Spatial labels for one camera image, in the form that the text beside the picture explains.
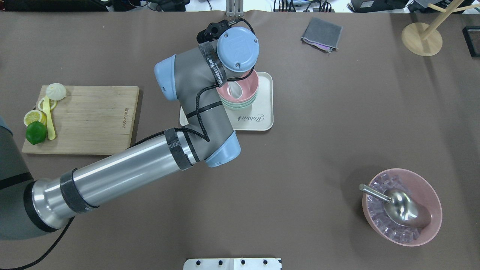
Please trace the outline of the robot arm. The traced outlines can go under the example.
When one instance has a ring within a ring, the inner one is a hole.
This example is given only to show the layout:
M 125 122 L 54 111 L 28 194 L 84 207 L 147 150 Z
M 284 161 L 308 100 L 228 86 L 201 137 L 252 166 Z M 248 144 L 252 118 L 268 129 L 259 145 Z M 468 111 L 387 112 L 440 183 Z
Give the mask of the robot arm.
M 199 161 L 217 167 L 238 157 L 240 144 L 216 88 L 245 79 L 259 51 L 254 31 L 237 26 L 157 63 L 154 75 L 163 95 L 178 100 L 194 119 L 53 180 L 34 180 L 1 120 L 1 240 L 55 232 L 78 214 Z

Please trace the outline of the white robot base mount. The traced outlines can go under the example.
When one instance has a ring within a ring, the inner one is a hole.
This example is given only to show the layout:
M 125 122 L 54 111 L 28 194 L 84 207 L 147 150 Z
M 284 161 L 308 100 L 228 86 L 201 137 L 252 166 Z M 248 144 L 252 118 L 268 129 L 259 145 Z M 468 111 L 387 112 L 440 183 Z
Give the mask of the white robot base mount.
M 281 270 L 280 258 L 191 258 L 184 270 Z

